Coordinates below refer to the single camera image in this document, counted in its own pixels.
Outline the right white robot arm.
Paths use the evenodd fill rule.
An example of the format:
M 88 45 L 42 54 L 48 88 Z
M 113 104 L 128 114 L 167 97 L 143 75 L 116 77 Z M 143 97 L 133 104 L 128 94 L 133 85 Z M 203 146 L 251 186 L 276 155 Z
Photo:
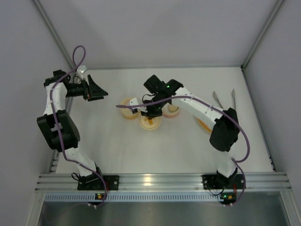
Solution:
M 215 149 L 217 160 L 216 182 L 223 188 L 229 187 L 238 172 L 231 151 L 240 132 L 236 110 L 215 108 L 174 79 L 164 82 L 153 75 L 144 83 L 144 87 L 152 94 L 152 99 L 143 102 L 146 104 L 146 109 L 141 112 L 143 116 L 148 119 L 159 117 L 163 114 L 163 107 L 171 104 L 191 113 L 208 127 L 211 131 L 209 143 Z

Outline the white round bun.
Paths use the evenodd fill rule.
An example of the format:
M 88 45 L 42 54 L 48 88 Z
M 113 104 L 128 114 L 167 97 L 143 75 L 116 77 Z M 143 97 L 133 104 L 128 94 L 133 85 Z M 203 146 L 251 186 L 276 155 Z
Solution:
M 168 108 L 168 111 L 169 111 L 170 113 L 175 113 L 175 112 L 177 112 L 178 109 L 179 109 L 179 107 L 177 107 L 177 106 L 175 106 L 175 105 L 169 105 L 167 108 Z

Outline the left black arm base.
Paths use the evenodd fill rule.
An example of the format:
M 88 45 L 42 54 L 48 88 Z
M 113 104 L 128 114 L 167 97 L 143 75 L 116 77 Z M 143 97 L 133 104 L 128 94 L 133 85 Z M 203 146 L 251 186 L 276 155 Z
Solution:
M 119 189 L 119 176 L 118 175 L 103 175 L 100 179 L 97 175 L 91 174 L 87 177 L 80 177 L 77 190 L 80 191 L 117 191 Z

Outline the metal tongs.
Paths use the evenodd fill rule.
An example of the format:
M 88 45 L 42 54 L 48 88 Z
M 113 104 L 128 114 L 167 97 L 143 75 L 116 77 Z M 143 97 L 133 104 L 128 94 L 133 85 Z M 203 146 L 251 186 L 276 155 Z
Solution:
M 213 91 L 212 97 L 220 108 L 225 109 L 226 106 L 231 106 L 234 110 L 237 110 L 235 89 L 232 89 L 232 91 L 226 92 L 223 95 L 218 95 Z

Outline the cream lid orange handle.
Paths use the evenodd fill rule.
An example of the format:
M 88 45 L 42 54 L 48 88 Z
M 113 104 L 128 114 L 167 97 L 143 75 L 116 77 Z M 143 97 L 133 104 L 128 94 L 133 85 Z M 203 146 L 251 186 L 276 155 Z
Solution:
M 149 120 L 145 116 L 139 117 L 139 125 L 146 130 L 155 130 L 161 125 L 161 117 L 156 117 L 151 120 Z

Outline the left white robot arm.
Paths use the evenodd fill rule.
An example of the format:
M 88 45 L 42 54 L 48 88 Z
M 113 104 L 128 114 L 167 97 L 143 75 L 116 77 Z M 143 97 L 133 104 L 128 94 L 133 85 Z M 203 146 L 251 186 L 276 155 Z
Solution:
M 79 173 L 72 173 L 78 182 L 78 190 L 106 190 L 107 184 L 97 164 L 79 149 L 80 133 L 66 110 L 68 97 L 83 97 L 87 101 L 101 100 L 108 93 L 100 88 L 89 75 L 80 83 L 70 82 L 70 75 L 62 70 L 53 72 L 53 77 L 44 82 L 47 104 L 37 125 L 52 150 L 63 154 L 67 162 L 74 163 Z

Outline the cream lid pink handle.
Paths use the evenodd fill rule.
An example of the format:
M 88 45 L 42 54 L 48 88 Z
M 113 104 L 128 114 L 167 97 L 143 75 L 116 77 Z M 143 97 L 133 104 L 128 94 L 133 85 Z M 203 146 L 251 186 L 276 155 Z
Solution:
M 133 97 L 127 97 L 127 98 L 125 98 L 124 100 L 122 100 L 120 102 L 120 105 L 130 106 L 131 99 L 133 99 Z M 119 110 L 121 111 L 122 114 L 129 114 L 129 115 L 138 113 L 140 111 L 139 109 L 131 110 L 129 108 L 120 108 Z

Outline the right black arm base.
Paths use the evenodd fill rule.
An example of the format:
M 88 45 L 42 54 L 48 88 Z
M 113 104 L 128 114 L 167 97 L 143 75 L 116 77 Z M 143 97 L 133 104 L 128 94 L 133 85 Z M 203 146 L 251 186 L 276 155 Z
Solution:
M 242 174 L 237 174 L 235 177 L 227 179 L 224 176 L 217 174 L 204 174 L 201 176 L 203 188 L 205 190 L 233 190 L 242 189 L 244 187 L 244 178 Z

